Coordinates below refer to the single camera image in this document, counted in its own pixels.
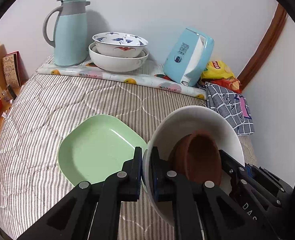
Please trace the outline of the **brown small bowl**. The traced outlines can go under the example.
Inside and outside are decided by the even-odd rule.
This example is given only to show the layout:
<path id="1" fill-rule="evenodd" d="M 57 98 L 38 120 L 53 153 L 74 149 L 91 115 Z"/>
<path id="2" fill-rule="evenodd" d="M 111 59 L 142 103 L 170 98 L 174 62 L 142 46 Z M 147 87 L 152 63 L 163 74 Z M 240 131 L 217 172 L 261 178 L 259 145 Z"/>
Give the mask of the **brown small bowl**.
<path id="1" fill-rule="evenodd" d="M 182 137 L 175 144 L 167 160 L 169 162 L 169 167 L 172 170 L 185 176 L 186 176 L 186 170 L 185 170 L 186 156 L 185 155 L 189 147 L 190 136 L 191 134 L 188 134 Z"/>
<path id="2" fill-rule="evenodd" d="M 212 137 L 203 130 L 194 131 L 184 152 L 184 172 L 188 180 L 198 184 L 212 181 L 220 185 L 222 165 L 220 152 Z"/>

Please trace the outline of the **green square plate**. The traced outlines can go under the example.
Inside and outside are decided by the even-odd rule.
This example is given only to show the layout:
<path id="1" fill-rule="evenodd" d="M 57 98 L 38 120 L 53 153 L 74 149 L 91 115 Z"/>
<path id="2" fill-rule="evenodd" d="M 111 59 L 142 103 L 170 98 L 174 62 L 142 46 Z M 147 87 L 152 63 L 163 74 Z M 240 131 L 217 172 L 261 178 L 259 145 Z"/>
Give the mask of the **green square plate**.
<path id="1" fill-rule="evenodd" d="M 73 186 L 82 181 L 95 184 L 119 172 L 136 147 L 144 151 L 147 143 L 129 126 L 111 115 L 95 115 L 62 141 L 58 165 Z"/>

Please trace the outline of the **white floral bowl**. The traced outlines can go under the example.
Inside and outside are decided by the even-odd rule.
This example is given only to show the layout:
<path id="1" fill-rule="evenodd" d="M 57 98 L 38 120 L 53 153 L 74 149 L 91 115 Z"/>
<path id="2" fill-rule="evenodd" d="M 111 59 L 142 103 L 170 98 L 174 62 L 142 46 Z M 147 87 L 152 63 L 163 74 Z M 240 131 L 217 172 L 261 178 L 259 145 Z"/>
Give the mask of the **white floral bowl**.
<path id="1" fill-rule="evenodd" d="M 214 139 L 220 150 L 224 150 L 240 165 L 244 166 L 241 143 L 230 124 L 215 111 L 202 106 L 185 106 L 170 113 L 158 125 L 147 144 L 143 155 L 143 183 L 151 206 L 171 226 L 174 225 L 170 202 L 156 202 L 152 193 L 150 158 L 156 146 L 160 159 L 167 160 L 175 144 L 196 130 L 204 130 Z"/>

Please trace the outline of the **striped quilted table cover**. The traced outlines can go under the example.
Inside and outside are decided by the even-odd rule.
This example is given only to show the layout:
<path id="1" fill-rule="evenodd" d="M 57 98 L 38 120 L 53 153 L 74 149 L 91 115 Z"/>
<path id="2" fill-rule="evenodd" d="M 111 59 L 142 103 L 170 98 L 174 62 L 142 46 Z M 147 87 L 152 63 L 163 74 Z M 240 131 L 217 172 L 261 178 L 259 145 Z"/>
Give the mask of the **striped quilted table cover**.
<path id="1" fill-rule="evenodd" d="M 61 142 L 97 114 L 118 118 L 144 141 L 174 110 L 205 101 L 85 77 L 34 74 L 0 131 L 0 229 L 17 239 L 73 189 L 58 165 Z"/>

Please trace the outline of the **grey checkered folded cloth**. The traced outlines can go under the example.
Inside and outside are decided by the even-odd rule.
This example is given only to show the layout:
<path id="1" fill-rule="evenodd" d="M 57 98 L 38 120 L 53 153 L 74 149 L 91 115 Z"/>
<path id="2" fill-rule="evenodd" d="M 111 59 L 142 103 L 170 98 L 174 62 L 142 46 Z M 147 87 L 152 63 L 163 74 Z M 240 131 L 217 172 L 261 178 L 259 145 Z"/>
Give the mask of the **grey checkered folded cloth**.
<path id="1" fill-rule="evenodd" d="M 253 119 L 243 95 L 214 83 L 206 82 L 207 107 L 222 116 L 237 135 L 251 135 Z"/>

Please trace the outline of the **red chips bag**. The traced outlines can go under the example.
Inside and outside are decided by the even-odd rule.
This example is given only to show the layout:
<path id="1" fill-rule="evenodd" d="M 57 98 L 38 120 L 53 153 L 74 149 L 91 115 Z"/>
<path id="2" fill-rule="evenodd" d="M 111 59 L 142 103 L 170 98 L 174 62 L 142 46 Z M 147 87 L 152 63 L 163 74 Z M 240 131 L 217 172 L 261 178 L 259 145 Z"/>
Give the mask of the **red chips bag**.
<path id="1" fill-rule="evenodd" d="M 235 77 L 230 77 L 229 79 L 218 79 L 218 80 L 211 80 L 212 83 L 222 86 L 226 89 L 229 89 L 235 93 L 241 94 L 241 83 Z"/>

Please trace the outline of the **yellow chips bag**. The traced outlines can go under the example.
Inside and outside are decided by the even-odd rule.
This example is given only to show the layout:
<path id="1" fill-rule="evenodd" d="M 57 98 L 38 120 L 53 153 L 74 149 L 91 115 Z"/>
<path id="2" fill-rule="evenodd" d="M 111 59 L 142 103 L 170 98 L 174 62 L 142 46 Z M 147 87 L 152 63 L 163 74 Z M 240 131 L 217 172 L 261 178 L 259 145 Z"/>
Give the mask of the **yellow chips bag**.
<path id="1" fill-rule="evenodd" d="M 230 67 L 223 61 L 209 61 L 201 74 L 201 79 L 219 80 L 235 77 Z"/>

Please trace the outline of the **light blue electric kettle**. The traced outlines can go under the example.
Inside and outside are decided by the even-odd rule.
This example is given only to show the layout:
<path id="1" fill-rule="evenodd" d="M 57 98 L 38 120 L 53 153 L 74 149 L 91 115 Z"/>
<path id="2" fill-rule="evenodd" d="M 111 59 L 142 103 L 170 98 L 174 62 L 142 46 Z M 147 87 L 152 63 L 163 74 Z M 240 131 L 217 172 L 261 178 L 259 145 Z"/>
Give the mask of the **light blue electric kettle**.
<path id="1" fill-rule="evenodd" d="M 185 28 L 163 64 L 172 81 L 193 87 L 210 60 L 214 39 L 201 31 Z"/>

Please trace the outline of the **wooden side table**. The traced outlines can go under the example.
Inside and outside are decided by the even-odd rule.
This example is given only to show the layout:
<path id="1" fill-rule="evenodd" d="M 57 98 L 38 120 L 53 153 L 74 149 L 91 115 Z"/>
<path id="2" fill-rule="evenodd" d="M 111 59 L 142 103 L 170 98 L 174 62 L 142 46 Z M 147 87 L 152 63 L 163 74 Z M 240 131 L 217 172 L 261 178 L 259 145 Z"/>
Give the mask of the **wooden side table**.
<path id="1" fill-rule="evenodd" d="M 0 131 L 1 131 L 3 122 L 6 118 L 6 115 L 8 114 L 14 102 L 11 93 L 7 89 L 2 92 L 1 101 L 2 101 L 2 108 L 0 111 Z"/>

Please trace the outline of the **fruit print plastic sheet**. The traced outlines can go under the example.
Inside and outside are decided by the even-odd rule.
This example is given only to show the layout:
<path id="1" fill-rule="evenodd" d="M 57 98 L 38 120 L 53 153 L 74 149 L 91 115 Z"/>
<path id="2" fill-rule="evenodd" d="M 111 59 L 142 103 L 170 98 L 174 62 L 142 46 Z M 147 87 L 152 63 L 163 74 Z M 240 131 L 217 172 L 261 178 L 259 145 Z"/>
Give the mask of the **fruit print plastic sheet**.
<path id="1" fill-rule="evenodd" d="M 78 76 L 117 81 L 184 94 L 202 100 L 207 98 L 206 91 L 203 88 L 187 87 L 169 80 L 163 73 L 163 66 L 161 64 L 156 64 L 151 60 L 145 61 L 140 68 L 134 71 L 127 73 L 112 73 L 95 66 L 89 57 L 81 64 L 75 66 L 58 67 L 54 64 L 53 57 L 50 56 L 43 64 L 41 64 L 41 66 L 39 66 L 37 72 L 39 74 Z"/>

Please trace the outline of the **large white ceramic bowl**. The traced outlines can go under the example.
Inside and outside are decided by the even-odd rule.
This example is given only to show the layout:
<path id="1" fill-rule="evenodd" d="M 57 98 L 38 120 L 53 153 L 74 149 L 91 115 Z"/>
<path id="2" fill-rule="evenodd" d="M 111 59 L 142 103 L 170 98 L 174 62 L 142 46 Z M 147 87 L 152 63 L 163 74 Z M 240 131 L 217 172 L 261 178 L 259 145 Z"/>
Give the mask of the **large white ceramic bowl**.
<path id="1" fill-rule="evenodd" d="M 125 73 L 140 68 L 148 58 L 148 50 L 143 49 L 141 53 L 134 58 L 122 58 L 106 56 L 97 51 L 95 43 L 88 46 L 88 52 L 92 62 L 99 68 L 108 72 Z"/>

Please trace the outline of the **patterned notebook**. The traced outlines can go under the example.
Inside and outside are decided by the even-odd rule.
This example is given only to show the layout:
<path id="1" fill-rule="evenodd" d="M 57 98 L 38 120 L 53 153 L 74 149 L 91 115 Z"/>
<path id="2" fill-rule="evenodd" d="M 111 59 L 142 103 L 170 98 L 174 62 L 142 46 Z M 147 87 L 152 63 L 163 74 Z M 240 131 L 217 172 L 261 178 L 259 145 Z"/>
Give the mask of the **patterned notebook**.
<path id="1" fill-rule="evenodd" d="M 2 67 L 6 84 L 13 88 L 20 88 L 19 52 L 15 51 L 2 57 Z"/>

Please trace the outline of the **blue patterned ceramic bowl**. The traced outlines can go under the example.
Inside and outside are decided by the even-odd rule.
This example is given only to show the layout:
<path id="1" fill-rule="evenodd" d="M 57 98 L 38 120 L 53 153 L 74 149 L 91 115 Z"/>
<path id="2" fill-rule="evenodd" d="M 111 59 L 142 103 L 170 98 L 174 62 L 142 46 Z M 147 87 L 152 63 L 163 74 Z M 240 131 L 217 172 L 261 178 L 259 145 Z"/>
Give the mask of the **blue patterned ceramic bowl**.
<path id="1" fill-rule="evenodd" d="M 112 57 L 134 58 L 148 45 L 140 36 L 121 32 L 99 33 L 92 39 L 100 54 Z"/>

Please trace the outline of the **light blue thermos jug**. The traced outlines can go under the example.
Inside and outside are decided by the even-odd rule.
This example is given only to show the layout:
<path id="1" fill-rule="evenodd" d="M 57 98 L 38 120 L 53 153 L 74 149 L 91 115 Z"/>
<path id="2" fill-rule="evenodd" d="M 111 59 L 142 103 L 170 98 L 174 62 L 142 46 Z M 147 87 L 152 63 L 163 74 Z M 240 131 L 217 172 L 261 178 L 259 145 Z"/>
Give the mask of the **light blue thermos jug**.
<path id="1" fill-rule="evenodd" d="M 59 0 L 61 5 L 45 18 L 42 33 L 45 41 L 54 48 L 54 63 L 57 66 L 73 66 L 83 62 L 88 55 L 87 14 L 88 0 Z M 56 18 L 53 39 L 47 35 L 47 24 L 54 13 Z"/>

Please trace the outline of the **brown wooden door frame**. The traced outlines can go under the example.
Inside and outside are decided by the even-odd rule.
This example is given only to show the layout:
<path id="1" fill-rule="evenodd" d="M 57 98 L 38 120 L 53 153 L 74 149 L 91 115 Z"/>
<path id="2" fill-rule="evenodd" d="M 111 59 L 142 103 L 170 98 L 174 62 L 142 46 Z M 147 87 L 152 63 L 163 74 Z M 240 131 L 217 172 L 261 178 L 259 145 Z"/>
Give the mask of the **brown wooden door frame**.
<path id="1" fill-rule="evenodd" d="M 280 4 L 276 7 L 272 21 L 262 38 L 258 48 L 248 63 L 237 77 L 242 85 L 242 90 L 252 81 L 257 72 L 261 69 L 274 46 L 276 45 L 288 17 L 287 11 Z"/>

